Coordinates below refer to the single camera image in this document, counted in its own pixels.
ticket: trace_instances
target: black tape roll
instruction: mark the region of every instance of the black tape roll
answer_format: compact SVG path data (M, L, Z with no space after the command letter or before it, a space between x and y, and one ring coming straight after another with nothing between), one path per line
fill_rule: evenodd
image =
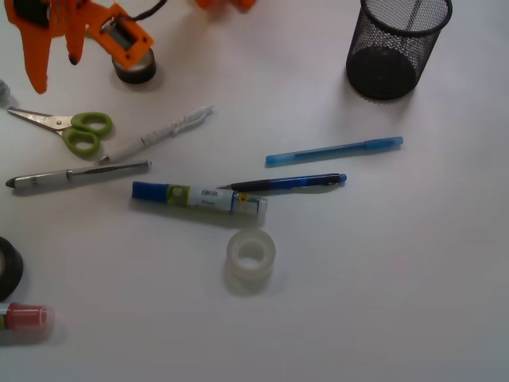
M150 80L157 70L156 59L153 56L152 49L149 49L145 56L129 70L123 69L122 65L115 58L112 57L111 61L119 79L128 84L143 84Z
M0 301L14 292L23 275L23 259L11 243L0 237Z

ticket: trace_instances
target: orange plastic object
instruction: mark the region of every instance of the orange plastic object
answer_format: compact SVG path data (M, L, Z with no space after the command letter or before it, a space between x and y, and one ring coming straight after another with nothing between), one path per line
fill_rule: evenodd
M208 8L213 2L214 0L196 0L196 4L201 8ZM256 0L234 0L234 2L245 10L249 10L256 3Z
M103 48L110 53L124 68L130 68L149 50L153 39L135 22L123 21L122 26L132 35L136 42L126 51L108 33L100 33L101 27L112 17L127 13L118 4L106 8L89 0L51 1L49 9L49 27L20 18L14 9L14 0L5 0L7 18L16 25L21 33L25 53L25 70L33 88L39 94L46 91L49 47L54 37L65 36L69 60L77 64L81 60L88 30Z

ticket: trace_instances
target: black mesh cup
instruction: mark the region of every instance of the black mesh cup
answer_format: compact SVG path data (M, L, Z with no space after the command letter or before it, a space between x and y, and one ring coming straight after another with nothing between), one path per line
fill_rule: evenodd
M402 97L417 86L453 14L451 0L360 0L360 5L348 80L370 98Z

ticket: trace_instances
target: blue pen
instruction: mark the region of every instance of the blue pen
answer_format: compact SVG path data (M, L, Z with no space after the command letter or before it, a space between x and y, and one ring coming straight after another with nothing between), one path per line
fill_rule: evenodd
M283 179L265 179L263 181L245 181L224 185L220 189L232 189L240 193L256 191L270 191L272 189L294 189L311 185L337 185L347 180L344 173L327 173L325 175L311 175L309 177L284 177Z
M321 149L296 151L288 154L269 155L266 158L268 166L290 165L296 162L309 162L329 159L337 156L361 154L398 148L403 144L403 137L372 139L371 141L351 143L349 145L323 147Z

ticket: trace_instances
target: blue pen cap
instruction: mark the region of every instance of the blue pen cap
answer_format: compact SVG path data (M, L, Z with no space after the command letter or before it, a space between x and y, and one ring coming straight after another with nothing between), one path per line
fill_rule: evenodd
M144 181L133 181L133 198L166 203L168 186L157 183L145 183Z

